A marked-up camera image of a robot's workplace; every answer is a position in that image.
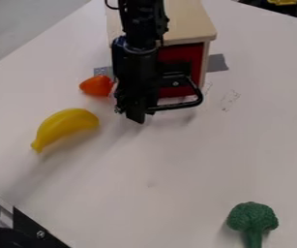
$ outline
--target red box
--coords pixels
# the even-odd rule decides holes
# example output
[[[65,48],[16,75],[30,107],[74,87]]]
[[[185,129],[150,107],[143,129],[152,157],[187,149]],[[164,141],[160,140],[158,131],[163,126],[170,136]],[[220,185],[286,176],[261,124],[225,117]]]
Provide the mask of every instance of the red box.
[[[159,62],[191,62],[192,80],[199,87],[201,84],[204,43],[163,46],[159,49]],[[160,98],[183,97],[193,95],[190,86],[168,87],[160,89]]]

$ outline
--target black handle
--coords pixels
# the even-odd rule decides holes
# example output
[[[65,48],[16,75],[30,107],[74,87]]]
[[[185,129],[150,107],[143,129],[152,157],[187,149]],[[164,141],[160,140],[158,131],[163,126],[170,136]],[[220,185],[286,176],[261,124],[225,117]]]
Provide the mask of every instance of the black handle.
[[[187,108],[193,108],[196,106],[199,106],[200,104],[203,103],[204,97],[201,92],[201,90],[197,87],[193,81],[187,77],[183,76],[184,80],[188,82],[188,85],[193,89],[193,92],[195,93],[197,99],[191,102],[186,102],[186,103],[179,103],[179,104],[171,104],[171,105],[161,105],[161,106],[156,106],[156,107],[150,107],[146,110],[146,113],[154,113],[157,111],[165,111],[165,110],[175,110],[175,109],[187,109]]]

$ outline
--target broccoli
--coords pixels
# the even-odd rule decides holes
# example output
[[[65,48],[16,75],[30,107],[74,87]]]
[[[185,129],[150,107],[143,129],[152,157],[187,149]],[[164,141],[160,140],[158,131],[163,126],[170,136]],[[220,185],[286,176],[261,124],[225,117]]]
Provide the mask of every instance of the broccoli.
[[[263,234],[279,225],[271,207],[255,202],[236,205],[229,213],[226,223],[233,230],[244,234],[248,248],[261,248]]]

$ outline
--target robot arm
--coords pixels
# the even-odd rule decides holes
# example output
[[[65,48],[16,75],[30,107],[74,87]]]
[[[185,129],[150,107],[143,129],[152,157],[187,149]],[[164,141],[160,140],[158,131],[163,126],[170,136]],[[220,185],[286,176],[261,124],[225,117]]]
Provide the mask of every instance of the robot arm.
[[[118,0],[118,8],[111,9],[119,10],[125,33],[112,43],[112,65],[118,79],[115,110],[126,113],[129,119],[142,124],[147,113],[190,108],[202,103],[203,96],[190,77],[185,73],[177,74],[178,64],[170,66],[158,61],[160,46],[157,41],[163,46],[163,35],[168,31],[169,22],[163,0]],[[159,90],[165,81],[165,73],[168,77],[174,77],[174,80],[180,78],[188,81],[197,100],[158,106]]]

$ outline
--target toy banana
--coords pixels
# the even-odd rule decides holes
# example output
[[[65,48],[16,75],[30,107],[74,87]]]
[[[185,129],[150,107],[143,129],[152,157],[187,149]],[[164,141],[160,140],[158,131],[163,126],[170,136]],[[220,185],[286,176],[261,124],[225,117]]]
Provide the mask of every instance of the toy banana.
[[[38,153],[61,139],[81,130],[93,130],[99,126],[99,118],[82,108],[69,108],[56,112],[46,119],[38,129],[36,140],[31,144]]]

